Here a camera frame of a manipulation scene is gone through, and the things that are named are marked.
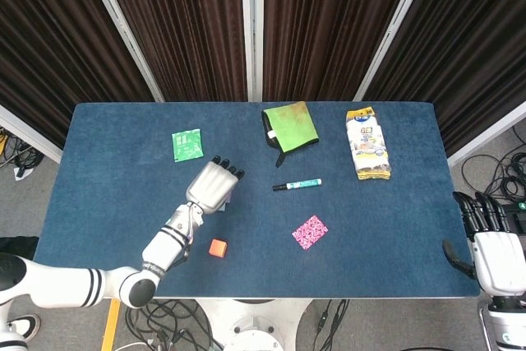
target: brown curtain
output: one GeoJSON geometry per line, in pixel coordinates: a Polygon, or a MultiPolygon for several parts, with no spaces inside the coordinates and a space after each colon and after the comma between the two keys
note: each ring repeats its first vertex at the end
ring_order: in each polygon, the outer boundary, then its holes
{"type": "Polygon", "coordinates": [[[264,100],[351,100],[399,0],[265,0],[264,100]]]}
{"type": "Polygon", "coordinates": [[[242,0],[118,0],[166,100],[246,100],[242,0]]]}
{"type": "Polygon", "coordinates": [[[365,99],[434,103],[453,154],[526,100],[526,0],[414,0],[365,99]]]}
{"type": "Polygon", "coordinates": [[[100,0],[0,3],[0,104],[56,145],[79,102],[152,100],[100,0]]]}

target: snack bag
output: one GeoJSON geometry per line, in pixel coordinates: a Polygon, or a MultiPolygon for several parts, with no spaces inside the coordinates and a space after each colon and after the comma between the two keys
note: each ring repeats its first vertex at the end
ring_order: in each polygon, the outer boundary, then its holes
{"type": "Polygon", "coordinates": [[[372,107],[349,110],[345,119],[347,138],[351,145],[354,168],[358,179],[391,177],[389,156],[384,135],[372,107]]]}

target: green packet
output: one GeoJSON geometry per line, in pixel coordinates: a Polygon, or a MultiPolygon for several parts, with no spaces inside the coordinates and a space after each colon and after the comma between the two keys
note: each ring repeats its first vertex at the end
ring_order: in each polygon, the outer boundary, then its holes
{"type": "Polygon", "coordinates": [[[201,129],[174,133],[172,134],[172,141],[173,159],[176,162],[201,158],[203,156],[201,129]]]}

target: green cloth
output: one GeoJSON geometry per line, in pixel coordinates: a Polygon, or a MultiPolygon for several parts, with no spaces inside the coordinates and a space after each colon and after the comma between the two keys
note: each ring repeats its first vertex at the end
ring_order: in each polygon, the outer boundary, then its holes
{"type": "Polygon", "coordinates": [[[305,102],[263,110],[283,152],[289,152],[318,139],[305,102]]]}
{"type": "Polygon", "coordinates": [[[201,146],[201,129],[193,129],[172,134],[173,158],[176,162],[200,158],[203,156],[201,146]]]}

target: orange block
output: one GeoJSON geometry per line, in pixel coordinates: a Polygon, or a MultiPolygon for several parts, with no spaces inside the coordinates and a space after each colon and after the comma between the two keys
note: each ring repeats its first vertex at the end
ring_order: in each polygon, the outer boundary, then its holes
{"type": "Polygon", "coordinates": [[[224,253],[227,251],[227,242],[214,238],[212,244],[210,244],[209,254],[217,256],[219,258],[224,257],[224,253]]]}

